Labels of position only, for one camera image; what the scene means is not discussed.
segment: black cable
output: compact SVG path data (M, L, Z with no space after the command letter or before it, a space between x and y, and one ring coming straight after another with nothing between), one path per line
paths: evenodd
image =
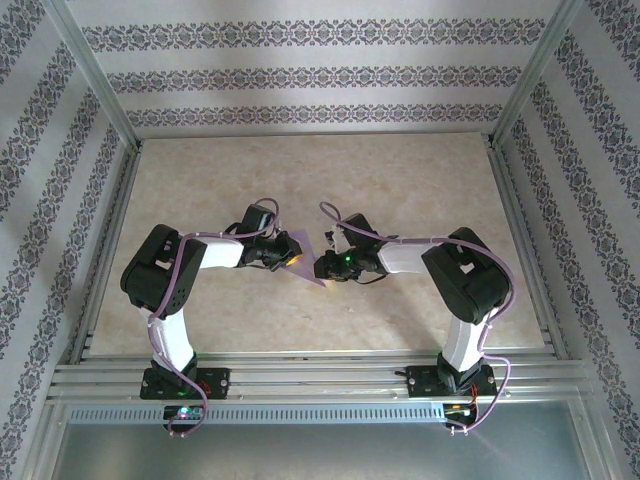
M385 275L380 275L378 278L374 278L373 280L369 280L368 282L359 282L359 281L355 281L358 285L371 285L372 283L376 283L379 282L380 280L383 280L385 278L387 278L387 274Z

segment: purple cable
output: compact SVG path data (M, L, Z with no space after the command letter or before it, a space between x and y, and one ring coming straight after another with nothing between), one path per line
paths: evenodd
M260 204L262 202L271 202L271 203L273 203L276 211L275 211L275 215L274 215L273 219L271 220L271 222L269 223L269 225L267 225L266 227L264 227L264 228L262 228L260 230L257 230L255 232L251 232L251 233L242 233L242 234L235 234L235 233L231 234L231 233L224 233L224 232L220 232L220 233L194 232L194 233L188 233L188 234L184 235L182 237L182 239L180 240L180 244L178 245L178 252L176 254L176 259L174 260L174 263L173 263L173 271L171 273L171 280L169 281L169 286L167 287L167 291L165 292L164 297L162 298L162 302L160 302L160 306L158 307L158 309L155 312L153 312L151 315L149 315L149 319L147 321L147 328L149 330L149 340L151 342L151 346L152 346L154 352L169 367L169 370L171 370L175 375L177 375L183 382L185 382L188 385L190 385L202 397L202 402L203 402L202 403L202 416L200 417L200 420L198 421L198 423L196 423L193 427L191 427L186 432L182 432L180 434L180 437L182 437L182 438L186 437L187 435L191 435L198 428L200 428L200 426L204 423L205 419L207 418L207 412L209 411L209 399L207 398L207 394L204 392L204 390L202 388L200 388L200 386L196 382L194 382L189 377L184 375L180 370L178 370L169 361L168 358L164 357L164 355L162 354L162 350L160 348L160 345L158 344L158 341L155 338L155 334L156 334L156 329L155 328L156 327L155 327L154 320L160 316L160 314L164 311L164 309L169 304L169 300L171 299L171 295L173 294L173 289L175 288L176 282L178 280L178 274L180 272L180 264L182 263L182 256L184 255L185 244L189 240L191 240L192 238L196 238L196 237L228 238L228 239L232 239L232 240L238 240L238 239L242 239L242 238L255 237L257 235L262 235L263 233L266 233L268 230L270 230L271 228L275 227L278 224L278 220L280 219L280 205L278 205L278 202L276 202L273 198L269 198L269 197L261 198L260 200L255 202L255 204L258 205L258 204ZM175 432L171 429L171 426L173 425L173 422L174 422L174 420L176 418L177 417L172 417L169 420L169 424L167 425L167 429L169 430L169 435L171 435L171 436L173 436L175 434Z
M329 212L329 210L327 210L327 208L333 210L334 213ZM500 388L498 389L498 392L496 393L496 396L493 398L493 400L491 401L491 403L487 407L487 410L480 416L480 418L476 419L476 421L473 422L473 424L471 424L469 426L466 426L466 425L464 425L464 424L462 424L460 422L455 422L453 420L449 420L448 421L452 425L456 425L456 426L460 427L459 430L454 430L454 431L457 431L457 432L465 432L466 433L466 432L471 431L474 428L476 428L478 425L480 425L482 422L484 422L485 419L487 418L487 416L493 411L493 409L496 406L496 403L498 402L498 399L500 398L500 396L504 392L504 389L506 388L507 383L509 382L509 378L511 377L511 368L512 368L512 366L511 366L511 362L509 361L508 358L499 357L499 356L495 356L495 355L485 355L484 352L483 352L484 343L487 340L487 335L489 333L489 330L491 329L491 324L498 317L500 317L507 310L509 310L511 308L511 306L513 305L513 303L515 302L515 300L516 300L515 276L513 274L513 271L511 270L511 268L509 268L509 265L507 265L507 263L504 260L502 260L498 255L493 253L491 250L488 250L488 249L483 248L483 247L481 247L479 245L476 245L475 243L466 242L464 240L458 240L458 239L449 238L449 237L409 238L409 239L383 237L381 235L377 235L375 233L368 232L367 230L363 230L361 228L357 228L357 227L354 227L353 225L349 225L348 223L343 222L342 221L342 217L340 215L340 210L338 210L338 208L335 205L332 205L329 202L320 202L320 210L322 210L322 213L324 213L331 220L333 220L336 223L336 225L340 225L343 228L349 229L349 230L354 231L356 233L359 233L361 235L365 235L367 237L371 237L371 238L374 238L376 240L380 240L380 241L383 241L383 242L399 243L399 244L414 244L414 245L415 244L430 245L430 244L450 243L450 244L453 244L453 245L459 245L461 247L466 247L466 248L469 248L471 250L475 250L476 252L479 252L479 253L489 257L494 262L496 262L500 266L500 268L504 271L504 273L507 275L507 277L509 278L509 283L511 284L511 294L509 295L509 298L507 299L507 301L504 302L502 304L502 306L498 309L498 311L494 315L489 317L489 319L485 323L484 329L482 330L482 333L480 335L480 339L478 340L478 352L480 353L481 356L483 356L487 360L504 362L507 371L505 373L504 380L502 381L502 385L500 385Z

